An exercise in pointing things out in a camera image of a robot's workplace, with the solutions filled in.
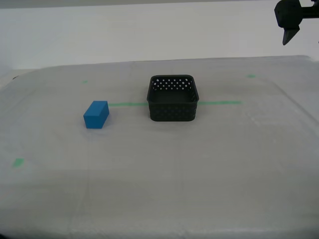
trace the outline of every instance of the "green tape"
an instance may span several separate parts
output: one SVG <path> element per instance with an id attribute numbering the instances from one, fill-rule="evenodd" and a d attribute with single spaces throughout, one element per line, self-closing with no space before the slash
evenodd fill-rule
<path id="1" fill-rule="evenodd" d="M 23 158 L 16 158 L 15 161 L 13 162 L 13 167 L 17 168 L 20 167 L 21 165 L 23 165 L 24 163 L 24 159 Z"/>
<path id="2" fill-rule="evenodd" d="M 254 74 L 247 75 L 247 78 L 255 78 L 255 77 L 256 77 L 256 75 L 254 75 Z"/>
<path id="3" fill-rule="evenodd" d="M 241 101 L 199 101 L 198 105 L 239 105 Z M 109 107 L 148 106 L 148 103 L 108 103 Z"/>
<path id="4" fill-rule="evenodd" d="M 198 105 L 239 105 L 241 101 L 199 101 Z"/>
<path id="5" fill-rule="evenodd" d="M 121 107 L 121 106 L 148 106 L 148 103 L 130 103 L 130 102 L 124 102 L 124 103 L 108 103 L 110 107 Z"/>

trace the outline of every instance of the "white tabletop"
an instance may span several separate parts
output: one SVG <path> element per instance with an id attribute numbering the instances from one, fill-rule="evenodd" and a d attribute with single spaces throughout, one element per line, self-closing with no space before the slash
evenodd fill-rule
<path id="1" fill-rule="evenodd" d="M 0 91 L 0 233 L 314 238 L 318 72 L 306 57 L 268 57 L 61 66 L 17 77 Z M 194 121 L 149 118 L 149 80 L 158 74 L 194 77 Z M 98 130 L 83 121 L 94 100 L 110 105 Z"/>

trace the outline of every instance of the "black basket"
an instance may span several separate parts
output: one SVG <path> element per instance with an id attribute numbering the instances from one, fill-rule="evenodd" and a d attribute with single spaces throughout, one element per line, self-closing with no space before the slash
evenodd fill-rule
<path id="1" fill-rule="evenodd" d="M 151 78 L 147 101 L 154 121 L 191 121 L 199 100 L 194 78 L 164 75 Z"/>

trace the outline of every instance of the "blue rectangular block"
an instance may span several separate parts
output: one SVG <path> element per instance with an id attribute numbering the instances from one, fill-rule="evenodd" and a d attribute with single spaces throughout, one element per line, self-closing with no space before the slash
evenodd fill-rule
<path id="1" fill-rule="evenodd" d="M 83 117 L 87 128 L 102 128 L 108 115 L 107 101 L 93 101 Z"/>

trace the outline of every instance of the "white wall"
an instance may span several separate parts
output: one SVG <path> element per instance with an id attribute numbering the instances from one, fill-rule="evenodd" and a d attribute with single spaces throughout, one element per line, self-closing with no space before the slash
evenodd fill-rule
<path id="1" fill-rule="evenodd" d="M 0 62 L 0 77 L 9 73 L 10 70 L 11 70 L 10 67 L 8 67 L 7 65 L 4 65 L 3 63 Z"/>
<path id="2" fill-rule="evenodd" d="M 319 19 L 303 20 L 300 32 L 283 46 L 276 3 L 0 9 L 0 58 L 14 69 L 209 57 L 319 59 Z"/>

